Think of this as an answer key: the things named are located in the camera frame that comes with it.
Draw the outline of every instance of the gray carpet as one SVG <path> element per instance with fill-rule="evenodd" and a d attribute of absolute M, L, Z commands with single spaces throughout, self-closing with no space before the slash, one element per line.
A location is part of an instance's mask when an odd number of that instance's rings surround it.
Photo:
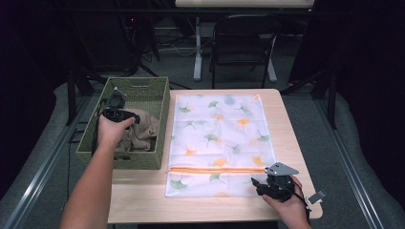
<path fill-rule="evenodd" d="M 299 37 L 282 36 L 278 38 L 272 60 L 279 81 L 277 83 L 267 82 L 267 88 L 282 90 L 287 86 L 289 71 L 299 42 Z M 210 89 L 210 73 L 207 69 L 209 49 L 206 47 L 203 50 L 203 71 L 202 81 L 200 82 L 195 82 L 192 79 L 193 54 L 184 56 L 175 51 L 162 51 L 160 53 L 161 62 L 150 56 L 151 58 L 148 58 L 152 61 L 145 60 L 144 63 L 158 75 L 169 76 L 173 82 L 192 89 Z M 229 81 L 229 73 L 239 77 L 241 80 L 245 80 L 246 75 L 249 75 L 249 79 L 260 77 L 262 71 L 260 68 L 253 72 L 250 72 L 249 68 L 241 68 L 237 71 L 224 69 L 219 72 L 218 88 L 260 87 L 260 82 L 254 83 L 253 86 Z M 149 74 L 139 70 L 137 76 L 149 76 Z M 97 83 L 94 86 L 98 90 L 102 89 L 102 86 Z M 297 94 L 284 96 L 283 99 L 315 189 L 323 189 L 328 194 L 322 203 L 324 215 L 320 219 L 314 219 L 312 226 L 314 228 L 369 228 L 369 223 L 364 217 L 354 191 L 342 169 L 338 150 L 329 133 L 328 126 L 322 121 L 322 115 L 324 114 L 319 112 L 315 102 L 310 98 L 309 90 L 310 86 L 307 86 Z M 54 144 L 63 132 L 67 120 L 66 85 L 62 85 L 55 91 L 55 94 L 58 102 L 47 129 L 32 151 L 32 155 L 19 177 L 0 202 L 1 227 L 5 227 L 11 213 L 34 178 L 36 171 L 53 150 Z M 79 131 L 84 130 L 85 122 L 89 119 L 96 105 L 96 100 L 97 94 L 91 99 L 84 114 L 80 117 L 80 121 L 83 123 L 77 124 L 76 128 Z M 365 188 L 369 191 L 371 202 L 374 204 L 375 211 L 380 216 L 383 225 L 385 228 L 404 228 L 405 215 L 403 210 L 380 186 L 373 170 L 362 156 L 355 124 L 348 105 L 340 96 L 337 97 L 336 124 L 337 132 L 350 153 L 352 162 Z M 80 140 L 80 138 L 81 134 L 78 134 L 74 140 Z M 58 226 L 68 193 L 72 191 L 85 168 L 84 164 L 75 156 L 77 145 L 77 143 L 64 142 L 60 151 L 61 156 L 30 213 L 25 219 L 21 220 L 23 221 L 21 228 L 56 228 Z M 116 225 L 116 228 L 136 227 L 136 225 L 128 224 Z M 279 222 L 279 227 L 285 228 L 285 225 Z"/>

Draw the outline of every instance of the human hand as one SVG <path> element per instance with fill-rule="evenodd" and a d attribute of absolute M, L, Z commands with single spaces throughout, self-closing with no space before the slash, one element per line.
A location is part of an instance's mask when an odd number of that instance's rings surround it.
<path fill-rule="evenodd" d="M 299 187 L 297 185 L 294 185 L 294 189 L 295 193 L 301 197 L 303 195 L 301 192 L 301 182 L 295 176 L 291 176 L 291 178 L 296 184 L 299 185 Z M 295 195 L 292 195 L 292 197 L 285 202 L 279 202 L 277 199 L 271 198 L 268 195 L 263 195 L 262 198 L 266 203 L 277 210 L 282 221 L 289 229 L 310 228 L 307 222 L 305 205 L 301 201 L 301 199 L 299 199 Z"/>
<path fill-rule="evenodd" d="M 134 122 L 134 117 L 121 122 L 114 122 L 101 114 L 98 121 L 98 145 L 116 148 L 121 141 L 124 130 Z"/>

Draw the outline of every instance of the brown cloth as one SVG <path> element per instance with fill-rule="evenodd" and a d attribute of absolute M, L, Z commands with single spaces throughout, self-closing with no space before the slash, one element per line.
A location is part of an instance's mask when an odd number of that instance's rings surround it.
<path fill-rule="evenodd" d="M 158 135 L 159 120 L 140 109 L 125 109 L 125 111 L 139 115 L 140 123 L 134 123 L 130 126 L 129 130 L 124 131 L 116 151 L 149 151 L 151 149 L 151 139 Z"/>

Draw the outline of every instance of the crumpled fabric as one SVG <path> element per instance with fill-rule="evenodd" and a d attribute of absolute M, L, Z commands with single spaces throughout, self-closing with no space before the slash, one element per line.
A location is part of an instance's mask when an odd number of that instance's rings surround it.
<path fill-rule="evenodd" d="M 144 110 L 125 109 L 125 111 L 139 115 L 140 123 L 134 123 L 129 130 L 124 131 L 116 151 L 145 152 L 151 150 L 151 141 L 159 132 L 159 120 Z"/>
<path fill-rule="evenodd" d="M 259 94 L 176 97 L 165 195 L 169 198 L 257 197 L 276 162 Z"/>

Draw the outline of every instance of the dark background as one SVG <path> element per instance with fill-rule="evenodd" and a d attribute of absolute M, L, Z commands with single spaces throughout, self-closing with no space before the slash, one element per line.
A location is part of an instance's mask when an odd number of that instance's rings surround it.
<path fill-rule="evenodd" d="M 72 69 L 92 70 L 97 63 L 111 70 L 131 68 L 131 54 L 122 42 L 116 19 L 49 16 L 51 1 L 14 1 L 0 6 L 1 197 L 7 192 L 32 151 L 53 111 L 53 90 Z M 405 206 L 403 142 L 405 17 L 403 4 L 394 0 L 318 1 L 315 11 L 351 12 L 350 20 L 309 20 L 290 81 L 301 80 L 329 66 L 342 34 L 349 49 L 337 71 L 337 90 L 348 101 L 365 158 L 387 191 Z M 78 7 L 93 1 L 70 1 Z M 96 3 L 100 8 L 110 3 Z M 88 56 L 86 39 L 97 58 Z"/>

